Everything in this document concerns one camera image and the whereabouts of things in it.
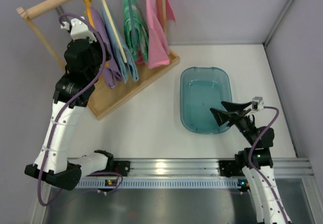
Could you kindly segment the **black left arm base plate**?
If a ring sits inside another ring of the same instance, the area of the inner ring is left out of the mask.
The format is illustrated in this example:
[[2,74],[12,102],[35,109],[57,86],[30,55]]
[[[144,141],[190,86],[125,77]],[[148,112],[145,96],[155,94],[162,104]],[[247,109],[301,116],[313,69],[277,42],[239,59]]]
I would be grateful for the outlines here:
[[112,165],[112,172],[118,173],[123,177],[127,177],[130,172],[131,162],[127,160],[114,160]]

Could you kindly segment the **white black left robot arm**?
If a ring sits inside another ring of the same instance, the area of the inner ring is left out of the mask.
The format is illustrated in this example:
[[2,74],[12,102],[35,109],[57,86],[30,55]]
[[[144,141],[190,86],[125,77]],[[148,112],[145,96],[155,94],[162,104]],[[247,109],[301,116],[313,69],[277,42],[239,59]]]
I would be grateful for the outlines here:
[[108,156],[98,150],[90,154],[94,164],[85,168],[84,157],[75,163],[68,153],[76,125],[95,90],[99,72],[111,58],[106,44],[97,36],[73,39],[64,53],[65,72],[56,83],[52,114],[41,151],[35,162],[25,167],[25,174],[64,190],[73,190],[80,179],[107,166]]

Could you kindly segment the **orange plastic hanger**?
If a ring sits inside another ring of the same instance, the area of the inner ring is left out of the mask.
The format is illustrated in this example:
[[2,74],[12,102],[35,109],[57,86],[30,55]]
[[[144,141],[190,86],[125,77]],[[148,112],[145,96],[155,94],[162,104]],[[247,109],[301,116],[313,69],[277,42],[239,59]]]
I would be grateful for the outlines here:
[[93,22],[93,18],[92,18],[92,14],[91,14],[91,3],[92,0],[83,0],[84,4],[85,4],[85,15],[88,18],[88,21],[90,23],[90,25],[94,28],[94,22]]

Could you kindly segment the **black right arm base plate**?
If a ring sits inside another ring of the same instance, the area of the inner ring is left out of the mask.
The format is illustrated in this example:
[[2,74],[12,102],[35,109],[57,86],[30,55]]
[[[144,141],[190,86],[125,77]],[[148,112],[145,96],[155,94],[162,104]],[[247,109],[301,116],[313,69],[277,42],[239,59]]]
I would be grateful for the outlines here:
[[234,160],[220,160],[219,170],[220,175],[227,178],[244,176],[241,167]]

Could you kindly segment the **purple trousers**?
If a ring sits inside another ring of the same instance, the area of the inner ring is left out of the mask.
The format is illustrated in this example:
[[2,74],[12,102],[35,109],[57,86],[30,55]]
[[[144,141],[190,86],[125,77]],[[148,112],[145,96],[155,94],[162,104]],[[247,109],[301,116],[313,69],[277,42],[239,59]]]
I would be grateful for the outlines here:
[[103,18],[100,12],[93,6],[90,6],[91,17],[93,20],[94,28],[100,34],[105,50],[106,50],[106,63],[103,69],[103,79],[105,84],[110,88],[114,89],[117,86],[117,82],[122,80],[122,75],[118,64],[114,58],[109,37],[103,22]]

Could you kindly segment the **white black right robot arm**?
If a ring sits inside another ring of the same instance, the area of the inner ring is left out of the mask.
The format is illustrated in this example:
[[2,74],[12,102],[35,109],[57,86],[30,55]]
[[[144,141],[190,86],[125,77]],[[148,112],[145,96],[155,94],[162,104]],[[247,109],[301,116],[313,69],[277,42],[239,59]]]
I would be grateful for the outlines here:
[[[278,191],[270,152],[275,138],[272,124],[279,116],[279,109],[266,106],[262,97],[247,103],[222,101],[221,104],[224,110],[210,108],[217,124],[228,128],[235,126],[251,145],[235,154],[233,167],[222,166],[221,174],[231,177],[238,171],[244,175],[255,205],[257,223],[291,223]],[[264,109],[274,110],[275,116],[267,126],[257,127],[255,114]]]

